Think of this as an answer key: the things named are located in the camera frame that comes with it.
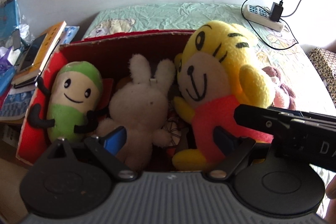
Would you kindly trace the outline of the white plush rabbit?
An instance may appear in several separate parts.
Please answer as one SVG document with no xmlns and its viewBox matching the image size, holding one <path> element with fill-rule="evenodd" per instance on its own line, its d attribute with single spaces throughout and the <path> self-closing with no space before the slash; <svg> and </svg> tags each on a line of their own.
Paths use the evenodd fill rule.
<svg viewBox="0 0 336 224">
<path fill-rule="evenodd" d="M 169 59 L 153 73 L 147 59 L 135 54 L 129 60 L 132 81 L 116 91 L 109 103 L 109 117 L 99 122 L 95 133 L 104 137 L 116 128 L 126 129 L 126 142 L 116 158 L 132 170 L 143 170 L 154 145 L 167 147 L 171 134 L 163 129 L 167 119 L 167 98 L 174 81 L 175 66 Z"/>
</svg>

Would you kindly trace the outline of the yellow tiger plush toy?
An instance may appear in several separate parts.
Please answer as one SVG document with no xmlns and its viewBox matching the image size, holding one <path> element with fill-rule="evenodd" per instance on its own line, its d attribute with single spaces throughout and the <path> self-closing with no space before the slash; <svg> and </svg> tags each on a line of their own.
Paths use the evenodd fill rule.
<svg viewBox="0 0 336 224">
<path fill-rule="evenodd" d="M 214 129 L 228 135 L 250 137 L 271 143 L 272 135 L 238 125 L 234 111 L 240 105 L 268 108 L 275 89 L 271 78 L 260 68 L 251 46 L 256 36 L 239 24 L 219 20 L 200 26 L 175 57 L 180 96 L 174 97 L 178 115 L 193 128 L 195 148 L 173 156 L 177 170 L 205 170 L 229 154 L 229 141 L 223 148 L 214 141 Z"/>
</svg>

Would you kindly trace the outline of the pink plush toy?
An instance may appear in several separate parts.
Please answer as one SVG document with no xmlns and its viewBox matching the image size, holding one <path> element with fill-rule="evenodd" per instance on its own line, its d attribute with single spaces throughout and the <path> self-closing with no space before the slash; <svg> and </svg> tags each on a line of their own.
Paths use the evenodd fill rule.
<svg viewBox="0 0 336 224">
<path fill-rule="evenodd" d="M 287 84 L 281 83 L 276 86 L 276 95 L 273 100 L 273 106 L 289 110 L 296 109 L 295 93 Z"/>
</svg>

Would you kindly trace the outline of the green bean plush toy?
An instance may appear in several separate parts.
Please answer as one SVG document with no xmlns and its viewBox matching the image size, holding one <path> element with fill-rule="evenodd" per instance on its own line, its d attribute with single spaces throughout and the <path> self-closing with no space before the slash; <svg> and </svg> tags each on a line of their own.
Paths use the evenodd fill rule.
<svg viewBox="0 0 336 224">
<path fill-rule="evenodd" d="M 46 118 L 41 118 L 41 104 L 31 106 L 28 122 L 47 131 L 51 142 L 57 138 L 77 143 L 98 126 L 95 112 L 103 84 L 99 70 L 87 61 L 64 65 L 57 73 L 52 89 L 38 78 L 38 89 L 49 97 Z"/>
</svg>

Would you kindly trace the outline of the mauve plush toy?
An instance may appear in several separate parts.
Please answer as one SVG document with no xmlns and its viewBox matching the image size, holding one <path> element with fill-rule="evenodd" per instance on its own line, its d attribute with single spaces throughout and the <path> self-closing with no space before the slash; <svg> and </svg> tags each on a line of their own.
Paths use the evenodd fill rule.
<svg viewBox="0 0 336 224">
<path fill-rule="evenodd" d="M 284 83 L 281 80 L 281 72 L 272 66 L 267 66 L 262 69 L 272 80 L 272 82 L 280 88 L 284 87 Z"/>
</svg>

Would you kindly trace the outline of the red cardboard box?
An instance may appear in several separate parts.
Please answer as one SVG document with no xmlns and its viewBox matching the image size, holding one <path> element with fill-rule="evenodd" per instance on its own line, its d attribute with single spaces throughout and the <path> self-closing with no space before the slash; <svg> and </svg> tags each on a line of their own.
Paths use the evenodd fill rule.
<svg viewBox="0 0 336 224">
<path fill-rule="evenodd" d="M 152 67 L 163 59 L 181 53 L 193 33 L 192 30 L 149 30 L 119 33 L 99 38 L 84 39 L 59 46 L 51 55 L 42 79 L 51 90 L 60 69 L 73 61 L 87 61 L 94 65 L 105 79 L 124 78 L 129 74 L 129 60 L 134 54 L 146 57 Z M 50 98 L 35 89 L 22 124 L 16 157 L 33 165 L 50 146 L 47 130 L 41 128 L 47 119 Z"/>
</svg>

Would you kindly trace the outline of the pastel cartoon bed sheet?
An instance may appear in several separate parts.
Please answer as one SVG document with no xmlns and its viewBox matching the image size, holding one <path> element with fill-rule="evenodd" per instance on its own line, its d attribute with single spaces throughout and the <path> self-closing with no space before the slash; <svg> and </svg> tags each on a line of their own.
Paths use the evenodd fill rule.
<svg viewBox="0 0 336 224">
<path fill-rule="evenodd" d="M 335 115 L 335 106 L 303 49 L 295 43 L 288 27 L 281 32 L 258 24 L 248 24 L 240 6 L 223 3 L 168 3 L 129 6 L 100 11 L 87 28 L 84 38 L 118 32 L 145 30 L 196 30 L 210 20 L 237 23 L 255 33 L 253 52 L 263 66 L 273 66 L 293 89 L 297 110 Z"/>
</svg>

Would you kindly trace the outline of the black smartphone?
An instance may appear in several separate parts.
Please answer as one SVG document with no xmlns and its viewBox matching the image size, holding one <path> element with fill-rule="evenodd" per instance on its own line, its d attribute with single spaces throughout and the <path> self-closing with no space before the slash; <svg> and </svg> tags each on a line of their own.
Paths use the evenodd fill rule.
<svg viewBox="0 0 336 224">
<path fill-rule="evenodd" d="M 38 51 L 40 50 L 42 46 L 42 42 L 45 39 L 47 34 L 42 34 L 38 38 L 36 38 L 30 45 L 29 49 L 25 51 L 25 54 L 23 56 L 22 61 L 19 64 L 18 72 L 21 73 L 29 67 L 31 67 L 35 61 L 35 58 L 38 54 Z"/>
</svg>

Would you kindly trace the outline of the blue patterned book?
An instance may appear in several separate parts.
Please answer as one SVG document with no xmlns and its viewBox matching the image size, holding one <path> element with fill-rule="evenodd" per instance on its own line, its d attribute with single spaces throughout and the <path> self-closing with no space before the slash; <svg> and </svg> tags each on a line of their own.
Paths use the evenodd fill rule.
<svg viewBox="0 0 336 224">
<path fill-rule="evenodd" d="M 60 36 L 58 45 L 69 44 L 76 36 L 79 26 L 66 26 Z"/>
</svg>

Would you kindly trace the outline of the yellow book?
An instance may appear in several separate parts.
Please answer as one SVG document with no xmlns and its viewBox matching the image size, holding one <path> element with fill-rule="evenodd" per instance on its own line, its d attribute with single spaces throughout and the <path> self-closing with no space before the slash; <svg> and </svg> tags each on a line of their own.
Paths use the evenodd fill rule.
<svg viewBox="0 0 336 224">
<path fill-rule="evenodd" d="M 42 73 L 65 27 L 66 27 L 66 22 L 62 21 L 62 22 L 54 24 L 53 26 L 51 26 L 50 28 L 48 28 L 47 30 L 45 30 L 43 33 L 40 34 L 40 36 L 42 34 L 47 34 L 47 35 L 42 42 L 42 46 L 40 50 L 38 51 L 38 54 L 35 58 L 33 65 L 29 67 L 29 69 L 21 73 L 19 73 L 17 70 L 14 78 L 11 81 L 12 85 L 18 85 L 29 79 L 36 78 L 38 75 Z"/>
</svg>

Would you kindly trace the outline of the black power adapter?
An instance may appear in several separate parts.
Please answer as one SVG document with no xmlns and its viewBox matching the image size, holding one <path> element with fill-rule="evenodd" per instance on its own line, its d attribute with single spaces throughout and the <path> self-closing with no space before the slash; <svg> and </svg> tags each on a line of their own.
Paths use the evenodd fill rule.
<svg viewBox="0 0 336 224">
<path fill-rule="evenodd" d="M 269 12 L 269 19 L 272 22 L 279 22 L 284 9 L 282 4 L 282 1 L 280 1 L 279 3 L 273 2 L 272 8 Z"/>
</svg>

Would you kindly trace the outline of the white power strip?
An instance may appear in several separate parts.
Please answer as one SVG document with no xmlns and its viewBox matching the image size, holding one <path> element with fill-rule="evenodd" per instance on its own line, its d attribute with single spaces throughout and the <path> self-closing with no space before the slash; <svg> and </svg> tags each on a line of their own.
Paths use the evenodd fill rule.
<svg viewBox="0 0 336 224">
<path fill-rule="evenodd" d="M 281 32 L 284 24 L 270 20 L 268 13 L 257 6 L 244 5 L 243 16 L 246 20 L 268 27 L 271 30 Z"/>
</svg>

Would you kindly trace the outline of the blue plastic bag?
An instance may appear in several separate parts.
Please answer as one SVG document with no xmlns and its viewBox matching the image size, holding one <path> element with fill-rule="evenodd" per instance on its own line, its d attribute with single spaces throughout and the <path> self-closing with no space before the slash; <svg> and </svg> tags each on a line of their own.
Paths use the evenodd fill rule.
<svg viewBox="0 0 336 224">
<path fill-rule="evenodd" d="M 9 38 L 19 26 L 21 17 L 17 0 L 6 0 L 1 3 L 0 16 L 0 37 L 3 40 Z"/>
</svg>

